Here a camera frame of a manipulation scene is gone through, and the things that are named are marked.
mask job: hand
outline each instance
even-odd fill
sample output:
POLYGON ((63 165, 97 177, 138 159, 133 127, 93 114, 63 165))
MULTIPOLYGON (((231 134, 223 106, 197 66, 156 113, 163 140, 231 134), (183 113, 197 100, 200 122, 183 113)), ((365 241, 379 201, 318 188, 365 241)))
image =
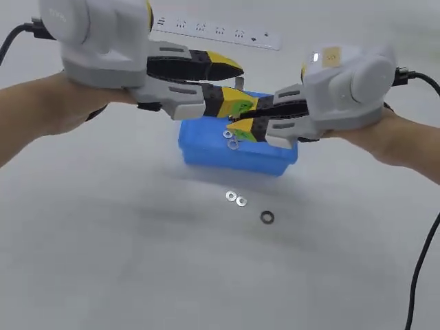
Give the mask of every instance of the hand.
POLYGON ((324 138, 342 138, 368 151, 382 163, 399 166, 395 153, 402 145, 402 132, 410 121, 399 117, 390 109, 383 108, 383 118, 376 124, 352 131, 330 131, 324 138))
POLYGON ((67 79, 64 73, 40 79, 36 84, 47 100, 43 135, 72 131, 83 124, 89 115, 111 102, 135 104, 122 89, 94 89, 67 79))

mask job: black cable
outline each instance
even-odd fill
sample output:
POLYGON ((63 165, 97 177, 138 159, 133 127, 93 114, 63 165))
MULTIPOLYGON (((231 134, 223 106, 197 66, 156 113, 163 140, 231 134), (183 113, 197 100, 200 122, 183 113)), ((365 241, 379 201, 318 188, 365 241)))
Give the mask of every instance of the black cable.
POLYGON ((425 83, 428 83, 433 89, 435 89, 435 91, 437 92, 437 94, 439 94, 440 96, 440 85, 431 77, 425 75, 425 74, 421 74, 420 72, 410 72, 408 74, 408 78, 409 79, 422 79, 425 83))
POLYGON ((423 249, 421 249, 419 260, 417 261, 417 264, 414 269, 414 274, 412 275, 411 289, 410 289, 410 305, 408 308, 408 318, 406 319, 405 330, 410 330, 411 325, 413 324, 415 290, 416 290, 416 286, 417 286, 417 280, 419 279, 421 266, 424 264, 426 254, 428 253, 428 249, 430 247, 432 239, 434 238, 435 232, 437 231, 437 228, 439 227, 439 225, 440 225, 440 213, 439 213, 439 215, 437 215, 437 218, 435 219, 434 224, 432 225, 432 227, 428 233, 428 236, 426 237, 425 243, 423 245, 423 249))
MULTIPOLYGON (((415 71, 411 71, 411 72, 406 71, 403 73, 403 75, 405 76, 404 79, 406 79, 406 82, 408 82, 408 79, 415 79, 415 78, 422 79, 423 81, 428 83, 433 89, 435 89, 437 94, 439 94, 439 96, 440 96, 440 85, 431 77, 429 77, 425 74, 421 74, 420 72, 415 72, 415 71)), ((437 216, 437 218, 435 219, 435 221, 434 221, 434 223, 428 233, 428 236, 426 237, 425 243, 423 245, 423 249, 421 250, 419 259, 417 260, 417 264, 414 269, 414 274, 412 275, 411 288, 410 288, 410 304, 409 304, 409 308, 408 308, 408 317, 406 319, 405 330, 410 330, 411 325, 413 324, 414 306, 415 306, 415 292, 416 292, 416 288, 417 288, 417 281, 419 279, 421 266, 423 265, 423 263, 425 261, 426 254, 428 253, 430 244, 432 242, 432 239, 434 238, 435 232, 437 231, 437 228, 439 227, 439 225, 440 225, 440 213, 437 216)))
POLYGON ((6 57, 6 53, 8 53, 9 48, 11 47, 12 42, 14 39, 22 32, 31 32, 32 31, 32 24, 31 23, 25 23, 17 26, 9 33, 9 35, 6 37, 5 41, 3 42, 3 45, 0 47, 0 65, 3 63, 3 60, 6 57))

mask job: black rubber washer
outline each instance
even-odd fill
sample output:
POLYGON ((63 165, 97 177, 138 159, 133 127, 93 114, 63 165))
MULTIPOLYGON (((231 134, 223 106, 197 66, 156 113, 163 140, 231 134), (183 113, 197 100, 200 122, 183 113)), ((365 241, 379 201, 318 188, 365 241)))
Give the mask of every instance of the black rubber washer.
POLYGON ((272 225, 273 222, 275 221, 275 216, 272 212, 270 211, 263 211, 260 215, 260 220, 265 224, 265 225, 272 225), (265 218, 265 216, 268 215, 270 217, 269 220, 267 220, 265 218))

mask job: silver washer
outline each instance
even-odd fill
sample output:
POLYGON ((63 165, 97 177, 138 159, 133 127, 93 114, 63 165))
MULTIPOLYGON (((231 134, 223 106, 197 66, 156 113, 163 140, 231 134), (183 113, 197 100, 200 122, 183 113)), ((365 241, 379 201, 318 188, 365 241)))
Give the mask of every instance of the silver washer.
POLYGON ((230 190, 226 193, 226 199, 228 201, 235 201, 237 199, 237 194, 230 190))
POLYGON ((230 138, 232 138, 233 134, 230 131, 224 131, 223 136, 227 139, 230 139, 230 138))
POLYGON ((242 197, 242 196, 238 196, 238 197, 236 198, 236 204, 237 204, 238 206, 240 206, 241 208, 243 208, 243 207, 246 206, 246 204, 248 204, 248 201, 247 201, 246 198, 244 198, 244 197, 242 197))
POLYGON ((237 150, 239 148, 239 142, 237 140, 229 140, 228 148, 231 150, 237 150))

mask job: power cord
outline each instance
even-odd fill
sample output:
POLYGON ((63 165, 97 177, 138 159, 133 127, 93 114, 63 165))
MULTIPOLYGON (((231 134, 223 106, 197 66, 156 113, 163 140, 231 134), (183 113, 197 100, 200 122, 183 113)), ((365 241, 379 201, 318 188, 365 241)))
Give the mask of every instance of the power cord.
MULTIPOLYGON (((9 35, 6 37, 6 40, 4 41, 3 45, 0 47, 0 65, 3 63, 6 53, 8 53, 8 50, 14 41, 14 39, 22 32, 31 32, 34 35, 34 38, 37 39, 45 39, 45 40, 54 40, 54 37, 47 31, 46 27, 44 26, 41 19, 32 19, 32 23, 24 23, 16 28, 13 29, 9 33, 9 35)), ((408 81, 410 79, 422 79, 426 83, 428 83, 432 88, 435 89, 437 94, 440 96, 440 85, 431 77, 421 74, 419 72, 415 71, 408 71, 405 67, 401 68, 398 67, 395 72, 395 79, 393 86, 403 86, 407 85, 408 81)), ((101 113, 105 108, 102 108, 100 110, 95 111, 92 113, 87 120, 93 119, 96 117, 99 113, 101 113)), ((411 286, 410 286, 410 303, 408 308, 408 317, 406 320, 406 326, 405 330, 410 330, 411 326, 413 324, 413 318, 414 318, 414 307, 415 307, 415 292, 417 288, 417 281, 419 280, 419 275, 421 271, 421 267, 424 264, 426 255, 428 253, 430 244, 432 242, 432 239, 434 238, 435 232, 437 231, 438 227, 440 226, 440 213, 435 219, 428 236, 426 237, 425 243, 423 245, 423 248, 421 250, 421 254, 419 256, 419 259, 417 260, 417 264, 414 269, 414 274, 412 275, 411 280, 411 286)))
POLYGON ((17 26, 6 37, 3 45, 0 47, 0 65, 3 64, 6 53, 8 53, 12 42, 22 32, 31 32, 34 35, 34 38, 37 39, 55 40, 54 37, 47 31, 41 19, 32 18, 31 23, 24 23, 17 26))
MULTIPOLYGON (((416 71, 408 71, 406 68, 397 68, 396 74, 395 74, 395 80, 393 86, 402 86, 407 85, 408 80, 410 79, 421 79, 428 83, 440 96, 440 85, 431 77, 421 74, 420 72, 416 71)), ((421 271, 421 267, 424 264, 426 255, 428 253, 429 247, 431 245, 432 239, 434 238, 435 232, 437 231, 438 227, 440 226, 440 213, 435 219, 428 236, 426 237, 425 243, 423 245, 423 248, 421 249, 421 253, 419 256, 419 259, 417 260, 417 264, 414 269, 414 274, 412 275, 411 280, 411 287, 410 287, 410 303, 408 307, 408 317, 406 319, 406 326, 405 330, 410 330, 411 326, 413 325, 413 318, 414 318, 414 306, 415 306, 415 292, 417 288, 417 281, 419 280, 419 275, 421 271)))

